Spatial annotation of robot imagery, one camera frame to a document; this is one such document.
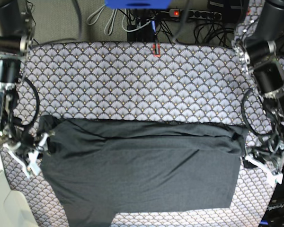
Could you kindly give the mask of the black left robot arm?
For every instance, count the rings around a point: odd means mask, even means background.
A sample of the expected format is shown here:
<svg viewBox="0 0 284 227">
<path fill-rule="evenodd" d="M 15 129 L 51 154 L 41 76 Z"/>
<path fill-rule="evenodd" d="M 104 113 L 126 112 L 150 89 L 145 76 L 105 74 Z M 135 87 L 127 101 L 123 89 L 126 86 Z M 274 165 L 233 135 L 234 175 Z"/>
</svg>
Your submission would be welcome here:
<svg viewBox="0 0 284 227">
<path fill-rule="evenodd" d="M 282 184 L 284 176 L 280 169 L 284 153 L 284 70 L 276 57 L 276 40 L 284 30 L 284 0 L 263 0 L 261 8 L 260 12 L 252 12 L 251 2 L 244 1 L 232 46 L 271 122 L 271 130 L 266 133 L 256 131 L 249 123 L 245 102 L 254 91 L 249 88 L 241 101 L 241 115 L 261 145 L 247 148 L 243 160 L 262 169 L 268 184 L 274 186 Z"/>
</svg>

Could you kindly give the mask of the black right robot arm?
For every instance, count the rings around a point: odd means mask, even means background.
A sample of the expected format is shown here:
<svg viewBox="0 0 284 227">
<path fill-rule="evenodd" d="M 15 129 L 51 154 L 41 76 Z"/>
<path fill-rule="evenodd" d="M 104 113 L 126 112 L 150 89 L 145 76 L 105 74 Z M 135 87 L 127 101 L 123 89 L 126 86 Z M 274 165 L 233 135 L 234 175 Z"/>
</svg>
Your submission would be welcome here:
<svg viewBox="0 0 284 227">
<path fill-rule="evenodd" d="M 33 137 L 29 133 L 39 114 L 40 98 L 33 83 L 20 74 L 20 68 L 32 46 L 34 25 L 28 8 L 22 12 L 18 1 L 0 0 L 0 148 L 7 149 L 27 178 L 40 174 L 37 161 L 47 151 L 52 135 L 44 132 Z M 22 82 L 32 89 L 36 101 L 35 114 L 27 124 L 14 116 L 19 99 L 17 86 Z"/>
</svg>

